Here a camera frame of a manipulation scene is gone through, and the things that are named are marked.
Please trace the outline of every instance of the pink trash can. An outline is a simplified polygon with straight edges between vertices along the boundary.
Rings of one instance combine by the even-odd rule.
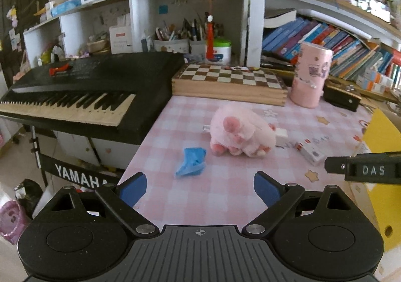
[[[16,245],[29,224],[25,211],[17,201],[8,201],[0,208],[0,236]]]
[[[330,71],[333,51],[318,44],[301,42],[290,99],[304,108],[316,108]]]

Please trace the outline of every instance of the ribbed gray plate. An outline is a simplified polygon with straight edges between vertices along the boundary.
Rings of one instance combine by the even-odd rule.
[[[138,240],[123,261],[87,282],[312,282],[273,255],[266,242],[248,239],[233,226],[167,226],[153,239]],[[355,282],[374,282],[366,276]],[[41,282],[36,278],[29,282]]]

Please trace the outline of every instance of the plush toy ear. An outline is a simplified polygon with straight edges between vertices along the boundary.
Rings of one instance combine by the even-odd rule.
[[[226,117],[223,121],[224,130],[228,133],[236,133],[241,128],[241,123],[236,117]]]

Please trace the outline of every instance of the red clip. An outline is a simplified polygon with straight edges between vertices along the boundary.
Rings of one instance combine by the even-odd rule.
[[[49,68],[49,75],[55,76],[58,72],[65,72],[66,70],[70,69],[71,66],[69,64],[65,64],[64,66],[57,67],[57,68]]]

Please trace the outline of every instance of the black trash bag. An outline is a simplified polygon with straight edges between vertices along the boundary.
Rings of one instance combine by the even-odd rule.
[[[43,194],[41,187],[31,179],[24,179],[14,191],[15,199],[24,208],[27,217],[32,220],[33,211]]]

